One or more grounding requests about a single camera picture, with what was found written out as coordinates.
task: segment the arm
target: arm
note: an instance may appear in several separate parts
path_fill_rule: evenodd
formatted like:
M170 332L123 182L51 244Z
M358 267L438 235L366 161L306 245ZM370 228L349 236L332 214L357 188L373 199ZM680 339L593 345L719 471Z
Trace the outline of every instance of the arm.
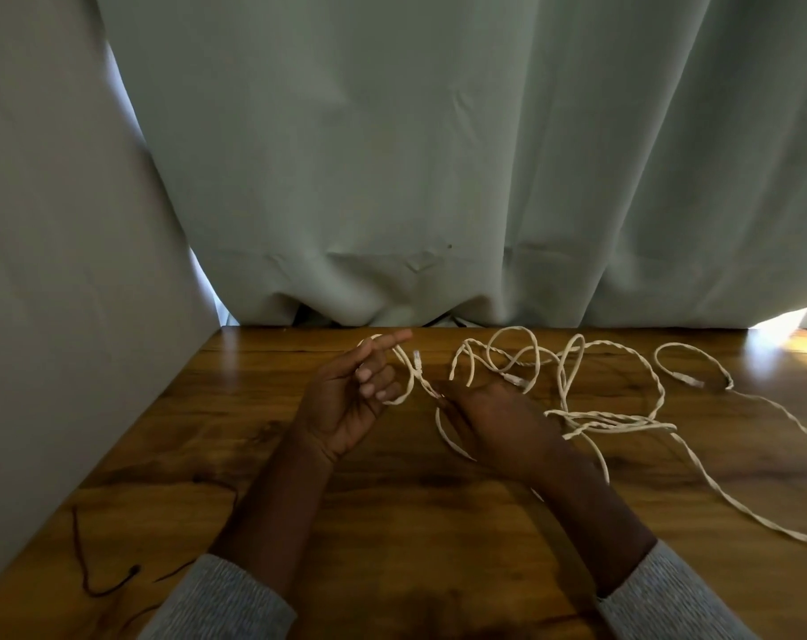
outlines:
M284 638L291 589L326 483L402 394L386 352L409 330L366 340L322 366L297 416L226 527L172 592L141 638Z
M643 525L537 405L505 383L433 382L463 447L534 488L596 584L620 638L755 638L666 544Z

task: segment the forearm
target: forearm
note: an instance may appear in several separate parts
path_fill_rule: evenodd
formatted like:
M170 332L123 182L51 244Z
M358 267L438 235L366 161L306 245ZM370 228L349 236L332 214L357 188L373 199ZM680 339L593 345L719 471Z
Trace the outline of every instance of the forearm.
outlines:
M607 596L626 581L657 539L586 456L561 443L531 486L566 531L596 591Z
M210 554L231 561L285 596L332 471L333 463L292 427Z

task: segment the gray curtain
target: gray curtain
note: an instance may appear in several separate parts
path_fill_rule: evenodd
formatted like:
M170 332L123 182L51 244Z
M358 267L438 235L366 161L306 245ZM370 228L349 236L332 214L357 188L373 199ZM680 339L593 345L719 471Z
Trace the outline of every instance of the gray curtain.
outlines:
M241 323L807 306L807 0L99 0Z

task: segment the wooden tabletop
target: wooden tabletop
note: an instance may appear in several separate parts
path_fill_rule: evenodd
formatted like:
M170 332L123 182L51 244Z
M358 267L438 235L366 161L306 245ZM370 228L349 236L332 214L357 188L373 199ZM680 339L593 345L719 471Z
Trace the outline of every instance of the wooden tabletop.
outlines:
M205 551L293 416L312 370L371 330L224 328L71 494L0 576L0 637L132 637ZM465 336L432 328L419 349L428 379L446 377ZM570 331L537 331L559 352ZM588 331L650 358L678 340L714 355L736 388L782 402L807 426L807 332L784 344L758 333ZM498 344L517 350L524 333ZM663 377L661 419L723 486L758 513L807 532L807 438L770 406L721 391L716 369L691 352L669 367L707 381L698 390ZM478 383L489 373L478 368ZM557 405L554 365L534 396ZM570 394L576 410L647 414L657 394L628 354L592 348ZM580 559L547 509L518 484L455 456L433 427L416 385L336 469L315 522L291 604L291 637L610 637ZM599 436L612 483L652 530L765 638L807 637L807 545L771 532L708 489L662 432ZM134 564L141 572L99 598L80 587L72 509L90 586L103 590Z

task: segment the tangled cable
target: tangled cable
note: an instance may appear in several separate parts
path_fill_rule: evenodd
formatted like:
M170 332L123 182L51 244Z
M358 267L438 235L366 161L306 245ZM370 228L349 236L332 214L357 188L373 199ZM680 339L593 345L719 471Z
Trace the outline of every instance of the tangled cable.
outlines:
M530 337L531 345L522 348L519 352L515 355L510 355L510 353L505 352L501 348L496 348L493 343L494 341L504 332L508 330L521 330ZM578 374L578 368L581 365L581 360L584 356L584 351L588 348L593 347L594 345L611 345L614 348L619 348L622 351L626 351L631 353L632 355L636 356L638 360L640 360L641 364L649 371L649 375L653 378L653 382L655 386L658 388L658 400L655 403L653 410L650 412L648 416L626 416L620 413L608 413L606 411L570 411L569 405L567 402L567 395L569 393L569 389L572 386L572 381L575 380L576 375ZM474 352L473 346L479 346L483 348L485 351L485 358L476 354ZM786 418L793 421L804 434L807 435L807 428L801 424L800 420L793 416L788 410L783 407L781 404L774 402L767 397L762 397L761 395L750 395L747 393L738 392L735 390L735 382L732 379L732 376L729 375L729 371L724 368L717 359L713 356L709 355L707 352L701 351L699 348L696 348L692 345L679 343L673 341L671 343L666 343L660 345L658 348L655 349L653 353L653 361L658 368L664 371L667 375L671 376L675 380L679 380L688 386L702 388L704 383L700 380L697 380L694 377L684 375L683 373L677 373L672 370L666 368L659 360L658 354L664 350L665 348L685 348L690 351L694 351L699 353L700 355L704 356L710 362L715 364L720 370L723 377L726 379L726 389L727 391L734 393L736 395L740 395L741 397L746 397L747 399L765 402L770 404L774 408L778 408L782 411L782 413L786 416ZM409 371L409 380L407 382L406 392L398 399L393 400L391 402L386 402L388 405L395 405L395 404L402 404L409 394L412 392L415 380L417 379L421 386L424 387L424 390L430 394L431 397L438 398L440 397L439 394L433 389L430 385L430 382L427 381L424 376L422 375L422 365L421 365L421 356L418 351L413 353L413 361L409 361L409 357L407 356L406 352L399 346L395 346L392 351L395 353L397 358L401 361L401 363L406 366L407 370ZM533 362L521 362L519 359L522 355L525 355L526 352L533 352L534 353L534 361ZM652 365L644 358L642 354L640 354L637 350L628 347L627 345L622 345L617 343L616 341L608 341L608 340L596 340L590 341L587 343L584 341L584 337L577 333L575 334L569 342L566 344L566 347L563 349L563 352L560 354L555 354L554 352L548 350L547 348L541 347L537 343L537 337L527 328L523 328L521 326L511 326L509 328L502 328L498 330L495 334L492 335L489 343L483 343L482 341L478 341L476 339L468 338L462 342L460 347L457 349L456 354L454 354L454 359L451 362L451 371L449 374L448 379L452 380L454 378L454 373L456 371L457 362L460 359L461 354L467 354L469 358L469 374L468 380L466 381L466 386L472 386L472 382L474 380L474 371L475 371L475 360L479 361L483 364L486 368L488 368L493 373L502 376L505 380L509 381L511 384L514 384L517 387L522 388L522 393L526 393L530 391L531 388L537 383L537 378L540 376L540 370L542 365L549 364L551 362L557 363L557 380L558 380L558 395L560 397L560 408L550 408L546 411L543 411L543 414L546 416L555 415L560 416L564 419L564 421L569 426L570 430L568 433L564 434L564 438L569 440L571 438L575 438L576 436L581 436L584 438L590 446L593 448L593 451L596 454L596 457L599 460L599 464L602 467L602 473L605 476L605 481L611 481L610 474L608 473L608 465L605 461L605 457L602 456L602 452L600 451L599 447L596 443L590 438L588 433L631 433L637 431L648 431L651 429L664 429L667 431L670 436L679 444L684 447L685 451L687 452L688 457L690 457L691 462L693 462L696 468L699 470L699 473L702 474L703 478L706 479L706 483L708 483L709 487L717 492L727 503L732 505L734 508L738 509L739 512L744 513L747 516L750 516L758 523L762 524L765 527L771 528L772 530L776 530L777 532L782 532L783 534L788 535L789 537L795 538L798 541L803 541L807 543L807 534L803 534L803 532L797 532L794 530L789 530L785 527L779 526L770 519L766 519L765 517L756 514L753 512L748 506L742 504L740 501L735 499L734 497L730 496L726 493L723 488L706 472L706 468L703 467L703 463L700 462L699 458L697 457L696 453L694 453L691 448L687 445L687 442L678 434L676 433L676 425L672 424L671 422L662 422L656 419L658 415L658 411L661 410L661 407L664 406L665 403L665 387L661 384L661 380L658 377L658 374L655 372ZM499 367L492 361L492 354L498 354L503 356L506 359L506 364ZM577 353L575 356L574 362L571 363L570 368L567 374L567 362L569 359L570 354ZM521 366L521 367L533 367L534 368L534 376L531 377L529 380L524 380L521 377L515 376L510 374L508 371L513 368L513 366ZM452 441L448 434L445 433L444 429L442 428L442 419L441 419L441 410L440 408L436 408L436 428L439 431L439 435L442 436L442 439L453 449L456 453L460 454L468 458L469 460L475 461L475 458L472 458L466 450L460 447L457 443Z

